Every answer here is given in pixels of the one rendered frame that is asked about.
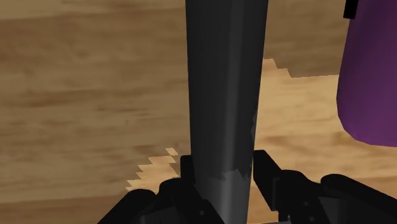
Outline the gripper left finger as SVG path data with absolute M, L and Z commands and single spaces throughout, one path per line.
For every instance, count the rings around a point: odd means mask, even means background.
M 196 190 L 191 155 L 180 158 L 181 176 L 163 181 L 158 193 L 127 193 L 97 224 L 224 224 Z

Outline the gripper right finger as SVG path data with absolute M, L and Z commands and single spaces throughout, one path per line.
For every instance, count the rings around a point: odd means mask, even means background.
M 277 224 L 397 224 L 397 199 L 341 174 L 316 183 L 256 150 L 253 179 Z

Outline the dark grey tall bottle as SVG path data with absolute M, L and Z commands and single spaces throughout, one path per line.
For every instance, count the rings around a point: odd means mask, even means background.
M 195 182 L 224 224 L 246 224 L 268 0 L 185 0 Z

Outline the purple rounded vase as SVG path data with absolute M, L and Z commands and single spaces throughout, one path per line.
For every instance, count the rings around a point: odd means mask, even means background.
M 337 87 L 337 111 L 355 140 L 397 147 L 397 0 L 353 0 Z

